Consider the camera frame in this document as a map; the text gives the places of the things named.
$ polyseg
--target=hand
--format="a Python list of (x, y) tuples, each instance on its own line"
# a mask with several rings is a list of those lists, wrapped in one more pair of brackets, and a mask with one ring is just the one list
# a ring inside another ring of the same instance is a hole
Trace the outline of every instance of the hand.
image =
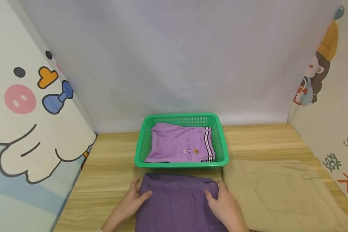
[(125, 219), (131, 217), (137, 212), (140, 206), (152, 195), (152, 191), (145, 192), (139, 196), (138, 187), (139, 179), (135, 179), (130, 183), (129, 190), (125, 193), (120, 203), (112, 211), (101, 230), (103, 232), (113, 232), (116, 227)]
[(296, 101), (297, 103), (301, 103), (301, 99), (302, 99), (303, 95), (304, 95), (303, 91), (301, 91), (301, 92), (299, 92), (299, 93), (296, 93), (296, 95), (295, 95), (295, 101)]
[(218, 200), (215, 200), (208, 190), (205, 190), (206, 200), (215, 217), (220, 220), (229, 232), (248, 232), (242, 219), (235, 197), (230, 193), (223, 181), (218, 180)]
[(313, 95), (313, 98), (312, 98), (312, 103), (315, 103), (317, 101), (317, 95)]

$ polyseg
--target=cartoon girl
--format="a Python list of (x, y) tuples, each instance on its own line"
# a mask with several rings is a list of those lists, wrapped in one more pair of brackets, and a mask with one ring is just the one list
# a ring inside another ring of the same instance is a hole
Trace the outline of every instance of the cartoon girl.
[[(338, 12), (343, 15), (343, 8)], [(338, 46), (338, 27), (333, 20), (327, 29), (324, 39), (321, 41), (318, 50), (311, 60), (308, 70), (301, 82), (293, 102), (297, 105), (309, 105), (317, 101), (317, 94), (321, 91), (322, 81), (326, 77), (330, 61), (335, 56)]]

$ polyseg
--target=blue bow tie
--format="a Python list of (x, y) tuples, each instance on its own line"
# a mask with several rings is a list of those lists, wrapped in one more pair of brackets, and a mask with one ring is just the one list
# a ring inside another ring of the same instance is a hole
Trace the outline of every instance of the blue bow tie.
[(62, 81), (62, 93), (48, 94), (43, 97), (43, 106), (50, 114), (58, 114), (64, 106), (66, 99), (73, 98), (73, 90), (68, 81)]

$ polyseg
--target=green plastic basket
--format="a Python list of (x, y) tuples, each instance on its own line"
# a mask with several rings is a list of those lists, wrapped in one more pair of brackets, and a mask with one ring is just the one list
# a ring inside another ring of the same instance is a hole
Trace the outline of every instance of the green plastic basket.
[[(159, 122), (182, 127), (211, 127), (211, 143), (215, 161), (201, 163), (145, 163), (151, 151), (151, 129)], [(215, 168), (228, 164), (229, 156), (223, 128), (219, 118), (212, 113), (150, 115), (140, 129), (134, 163), (140, 168)]]

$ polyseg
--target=black eye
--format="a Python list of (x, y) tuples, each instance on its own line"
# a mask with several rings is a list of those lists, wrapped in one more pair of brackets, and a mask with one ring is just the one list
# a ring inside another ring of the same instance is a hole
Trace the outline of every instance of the black eye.
[(53, 59), (53, 55), (50, 53), (50, 51), (46, 51), (45, 56), (50, 60)]
[(15, 67), (13, 72), (14, 75), (18, 76), (19, 78), (23, 78), (26, 75), (26, 71), (21, 67)]

